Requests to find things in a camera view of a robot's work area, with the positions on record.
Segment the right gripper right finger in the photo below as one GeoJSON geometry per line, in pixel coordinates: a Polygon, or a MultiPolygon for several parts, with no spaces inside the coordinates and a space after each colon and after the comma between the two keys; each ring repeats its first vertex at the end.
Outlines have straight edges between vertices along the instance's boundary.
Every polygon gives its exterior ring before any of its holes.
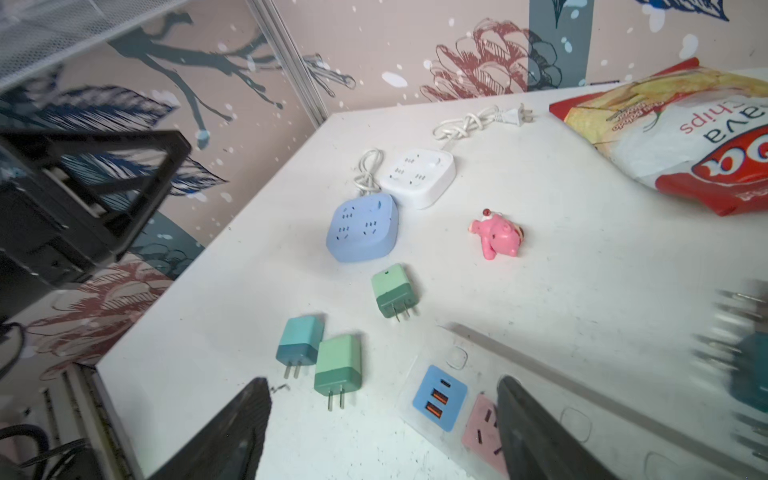
{"type": "Polygon", "coordinates": [[[496,413],[511,479],[616,477],[511,376],[498,382],[496,413]]]}

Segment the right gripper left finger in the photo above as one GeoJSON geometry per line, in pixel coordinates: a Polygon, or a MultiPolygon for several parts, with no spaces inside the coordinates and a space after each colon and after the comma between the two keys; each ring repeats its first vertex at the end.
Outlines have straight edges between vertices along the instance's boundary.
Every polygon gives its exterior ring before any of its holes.
{"type": "Polygon", "coordinates": [[[253,480],[271,407],[268,381],[253,379],[151,477],[253,480]]]}

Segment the white multicolour power strip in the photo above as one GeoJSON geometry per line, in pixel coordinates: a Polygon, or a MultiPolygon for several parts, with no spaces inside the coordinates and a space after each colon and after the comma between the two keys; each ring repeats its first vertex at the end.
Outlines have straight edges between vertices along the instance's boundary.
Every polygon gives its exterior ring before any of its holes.
{"type": "Polygon", "coordinates": [[[509,479],[497,385],[511,376],[619,479],[764,479],[720,452],[462,325],[428,337],[397,401],[402,420],[474,479],[509,479]]]}

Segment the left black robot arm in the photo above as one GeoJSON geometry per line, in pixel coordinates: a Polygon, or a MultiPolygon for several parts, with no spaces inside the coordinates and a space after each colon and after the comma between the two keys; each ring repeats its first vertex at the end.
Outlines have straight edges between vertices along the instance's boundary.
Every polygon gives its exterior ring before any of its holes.
{"type": "Polygon", "coordinates": [[[178,131],[2,130],[2,319],[120,259],[190,151],[178,131]]]}

